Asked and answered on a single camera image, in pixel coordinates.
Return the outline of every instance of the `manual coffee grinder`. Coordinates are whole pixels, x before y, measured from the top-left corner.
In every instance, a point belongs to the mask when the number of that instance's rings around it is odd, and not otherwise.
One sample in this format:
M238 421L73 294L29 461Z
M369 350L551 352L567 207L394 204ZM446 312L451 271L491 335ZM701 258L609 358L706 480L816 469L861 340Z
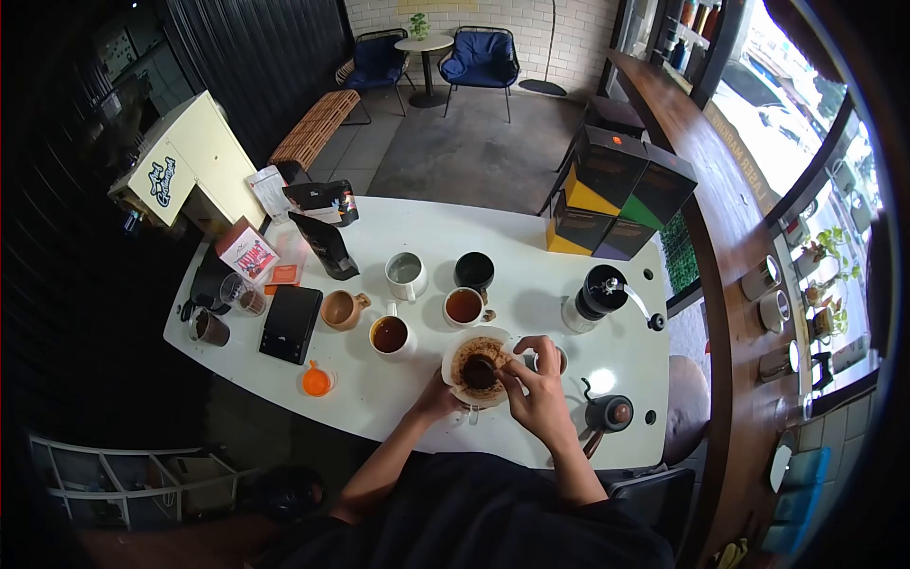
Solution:
M641 297L635 294L622 272L612 265L598 265L588 271L575 297L569 297L562 304L562 321L573 332L590 332L604 316L622 308L628 299L642 311L648 328L663 330L666 323L663 315L649 315Z

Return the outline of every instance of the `black coffee bag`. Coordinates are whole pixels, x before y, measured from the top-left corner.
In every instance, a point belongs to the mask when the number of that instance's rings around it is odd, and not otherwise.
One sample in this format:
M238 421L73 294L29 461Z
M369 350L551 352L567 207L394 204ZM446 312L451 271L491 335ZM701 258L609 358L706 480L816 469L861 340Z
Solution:
M359 218L354 190L346 179L309 182L284 188L297 213L343 228Z
M297 224L297 229L307 240L313 252L322 262L329 276L336 280L347 280L360 274L357 263L348 254L341 233L328 223L318 219L301 216L290 211L290 218Z

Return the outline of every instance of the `wooden counter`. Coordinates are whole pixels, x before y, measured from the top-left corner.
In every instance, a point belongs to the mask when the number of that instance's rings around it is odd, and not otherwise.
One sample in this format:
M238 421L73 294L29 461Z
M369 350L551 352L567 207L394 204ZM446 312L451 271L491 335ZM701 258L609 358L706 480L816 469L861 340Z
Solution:
M622 90L653 144L692 163L694 198L682 209L702 276L711 343L711 424L701 493L678 565L704 566L729 542L749 538L757 552L771 522L777 495L767 482L768 464L785 427L777 400L798 393L791 381L760 383L758 359L794 338L765 332L757 302L739 278L773 255L761 210L733 155L704 113L659 67L608 50ZM757 555L749 553L751 564Z

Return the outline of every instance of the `green box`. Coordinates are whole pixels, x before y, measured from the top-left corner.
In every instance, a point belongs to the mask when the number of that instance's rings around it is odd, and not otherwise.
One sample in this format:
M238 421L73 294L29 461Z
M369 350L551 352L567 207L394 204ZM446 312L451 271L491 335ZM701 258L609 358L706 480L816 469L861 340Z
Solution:
M639 178L620 215L653 229L663 229L695 191L698 178L692 164L682 158L644 143L648 166Z

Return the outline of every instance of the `person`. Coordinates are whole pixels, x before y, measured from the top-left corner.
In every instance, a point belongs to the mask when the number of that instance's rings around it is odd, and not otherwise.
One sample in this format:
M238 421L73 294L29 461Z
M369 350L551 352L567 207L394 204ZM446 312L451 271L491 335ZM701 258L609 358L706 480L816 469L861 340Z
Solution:
M528 348L539 371L511 361L495 373L512 417L551 452L555 483L479 452L408 461L420 436L463 406L437 371L329 515L302 523L277 566L673 567L667 542L624 500L607 498L581 451L553 342L526 337L515 353Z

